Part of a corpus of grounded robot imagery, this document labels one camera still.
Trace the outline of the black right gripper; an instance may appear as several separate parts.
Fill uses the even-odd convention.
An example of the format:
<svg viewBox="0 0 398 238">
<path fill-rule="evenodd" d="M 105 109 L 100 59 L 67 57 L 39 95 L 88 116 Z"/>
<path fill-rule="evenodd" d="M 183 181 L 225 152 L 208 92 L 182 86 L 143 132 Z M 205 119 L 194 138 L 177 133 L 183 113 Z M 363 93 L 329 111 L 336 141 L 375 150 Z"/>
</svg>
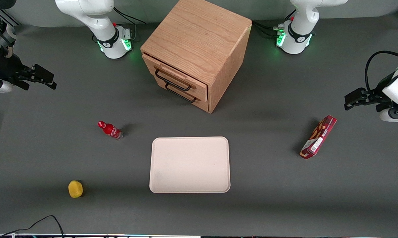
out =
<svg viewBox="0 0 398 238">
<path fill-rule="evenodd" d="M 57 88 L 57 84 L 54 81 L 55 75 L 52 72 L 38 64 L 34 64 L 28 69 L 18 56 L 12 55 L 10 58 L 6 58 L 3 53 L 0 53 L 0 87 L 7 81 L 11 85 L 28 91 L 30 85 L 26 83 L 24 77 L 20 77 L 26 76 L 26 70 L 28 81 L 44 84 L 52 90 Z"/>
</svg>

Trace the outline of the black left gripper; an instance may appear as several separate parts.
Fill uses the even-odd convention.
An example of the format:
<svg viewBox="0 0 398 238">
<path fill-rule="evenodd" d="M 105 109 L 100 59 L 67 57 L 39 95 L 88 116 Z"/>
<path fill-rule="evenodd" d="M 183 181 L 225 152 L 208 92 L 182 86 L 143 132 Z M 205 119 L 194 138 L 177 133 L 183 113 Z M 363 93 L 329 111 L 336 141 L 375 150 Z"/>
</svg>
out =
<svg viewBox="0 0 398 238">
<path fill-rule="evenodd" d="M 377 104 L 376 111 L 380 113 L 385 109 L 389 110 L 391 107 L 395 107 L 394 102 L 383 92 L 383 89 L 385 87 L 374 89 L 367 87 L 367 91 L 364 88 L 357 88 L 344 96 L 344 110 L 350 110 L 362 104 L 365 106 Z"/>
</svg>

